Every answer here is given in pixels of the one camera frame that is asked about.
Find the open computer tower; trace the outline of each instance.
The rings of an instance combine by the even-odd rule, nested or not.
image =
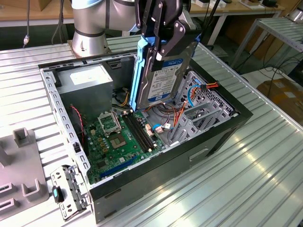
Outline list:
[[[193,60],[169,102],[134,112],[119,96],[135,61],[128,51],[39,66],[71,159],[51,174],[64,220],[91,209],[100,222],[215,153],[252,116],[222,86],[197,89],[189,105],[188,89],[216,82]]]

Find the cardboard box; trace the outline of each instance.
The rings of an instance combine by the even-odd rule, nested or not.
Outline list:
[[[29,9],[42,11],[52,0],[30,0]],[[0,5],[27,9],[27,0],[0,0]]]
[[[262,94],[268,95],[270,81],[257,87]],[[269,93],[269,99],[280,107],[291,118],[303,125],[303,89],[298,88],[289,80],[275,79]]]

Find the ram slot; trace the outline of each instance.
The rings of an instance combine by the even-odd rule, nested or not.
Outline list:
[[[149,137],[146,135],[145,131],[141,128],[134,116],[123,116],[123,119],[144,152],[148,152],[150,149],[154,148]]]

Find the green motherboard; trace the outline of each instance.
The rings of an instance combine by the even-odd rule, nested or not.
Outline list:
[[[132,114],[134,119],[138,121],[144,133],[147,135],[145,124],[146,119],[141,112]],[[151,152],[147,152],[140,147],[140,142],[135,139],[136,132],[129,129],[123,117],[117,116],[117,120],[121,126],[120,133],[111,133],[108,137],[105,136],[104,131],[99,121],[88,124],[84,127],[88,135],[88,160],[90,169],[88,171],[88,178],[90,184],[97,183],[103,177],[112,175],[118,171],[127,168],[128,166],[138,163],[143,159],[165,149],[161,139],[155,134],[151,141],[154,148]],[[102,124],[110,128],[114,126],[111,117],[106,117],[101,120]]]

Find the hard drive label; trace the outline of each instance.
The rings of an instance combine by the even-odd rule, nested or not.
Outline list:
[[[150,102],[167,97],[175,84],[176,71],[181,67],[183,59],[165,61],[161,70],[155,71],[151,89],[148,94]]]

